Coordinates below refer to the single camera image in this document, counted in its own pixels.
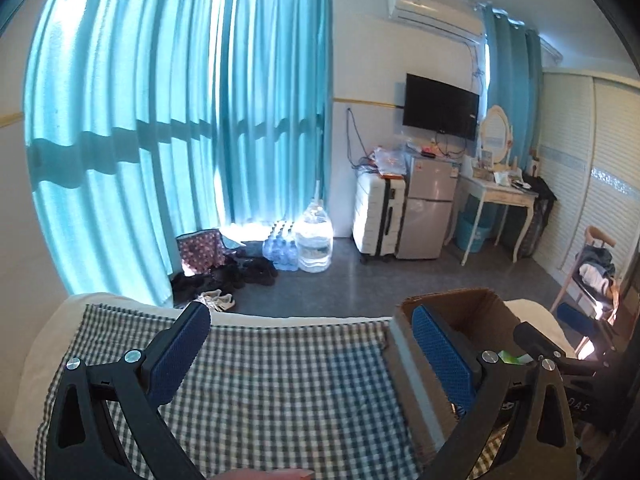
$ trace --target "wall-mounted tv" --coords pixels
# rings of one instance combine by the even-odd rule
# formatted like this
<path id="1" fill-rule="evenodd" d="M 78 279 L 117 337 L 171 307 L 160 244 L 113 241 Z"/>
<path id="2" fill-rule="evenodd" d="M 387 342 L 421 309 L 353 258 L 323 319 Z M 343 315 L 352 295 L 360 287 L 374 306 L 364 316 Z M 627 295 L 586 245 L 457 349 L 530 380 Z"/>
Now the wall-mounted tv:
<path id="1" fill-rule="evenodd" d="M 478 94 L 407 74 L 402 124 L 475 140 L 478 103 Z"/>

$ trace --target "air conditioner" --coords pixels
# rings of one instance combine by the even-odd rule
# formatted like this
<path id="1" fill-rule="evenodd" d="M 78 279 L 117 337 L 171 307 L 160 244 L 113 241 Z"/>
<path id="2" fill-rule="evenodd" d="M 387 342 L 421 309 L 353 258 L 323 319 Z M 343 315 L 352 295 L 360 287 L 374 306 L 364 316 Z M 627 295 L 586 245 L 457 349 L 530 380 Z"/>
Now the air conditioner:
<path id="1" fill-rule="evenodd" d="M 388 0 L 392 20 L 415 25 L 466 44 L 481 43 L 484 27 L 471 12 L 433 0 Z"/>

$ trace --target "patterned bag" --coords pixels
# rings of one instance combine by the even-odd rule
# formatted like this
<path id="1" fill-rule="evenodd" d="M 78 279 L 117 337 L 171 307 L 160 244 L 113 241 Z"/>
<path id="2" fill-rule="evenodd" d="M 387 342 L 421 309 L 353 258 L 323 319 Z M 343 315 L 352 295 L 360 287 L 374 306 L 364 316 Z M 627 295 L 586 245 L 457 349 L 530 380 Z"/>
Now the patterned bag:
<path id="1" fill-rule="evenodd" d="M 218 229 L 178 236 L 176 240 L 182 267 L 194 274 L 206 274 L 211 267 L 223 266 L 225 255 L 230 253 L 223 244 L 222 234 Z"/>

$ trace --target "blue grip pad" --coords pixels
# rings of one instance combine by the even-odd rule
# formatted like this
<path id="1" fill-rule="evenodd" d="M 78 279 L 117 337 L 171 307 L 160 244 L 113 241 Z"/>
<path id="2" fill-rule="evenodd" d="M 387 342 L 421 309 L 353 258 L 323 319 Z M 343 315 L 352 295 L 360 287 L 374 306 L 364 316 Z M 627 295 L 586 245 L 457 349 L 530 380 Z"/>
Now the blue grip pad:
<path id="1" fill-rule="evenodd" d="M 567 303 L 558 305 L 558 319 L 583 336 L 594 337 L 598 334 L 594 320 Z"/>
<path id="2" fill-rule="evenodd" d="M 152 406 L 171 402 L 209 335 L 209 309 L 201 303 L 198 305 L 150 372 L 146 398 Z"/>
<path id="3" fill-rule="evenodd" d="M 471 370 L 423 306 L 414 310 L 411 325 L 414 339 L 440 380 L 449 402 L 468 412 L 476 400 Z"/>

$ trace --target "gold wall trim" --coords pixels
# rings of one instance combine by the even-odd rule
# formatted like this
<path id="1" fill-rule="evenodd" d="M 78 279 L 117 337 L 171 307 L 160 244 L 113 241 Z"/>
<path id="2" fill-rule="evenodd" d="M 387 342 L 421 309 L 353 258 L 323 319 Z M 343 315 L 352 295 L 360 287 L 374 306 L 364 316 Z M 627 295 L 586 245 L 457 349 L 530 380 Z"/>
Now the gold wall trim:
<path id="1" fill-rule="evenodd" d="M 380 103 L 378 101 L 362 101 L 360 99 L 345 99 L 343 97 L 334 97 L 334 103 L 352 103 L 355 105 L 382 106 L 383 108 L 404 108 L 401 105 L 393 105 L 391 103 Z"/>
<path id="2" fill-rule="evenodd" d="M 17 123 L 24 119 L 24 114 L 22 112 L 18 112 L 17 114 L 3 115 L 0 117 L 0 128 L 4 128 L 9 124 Z"/>

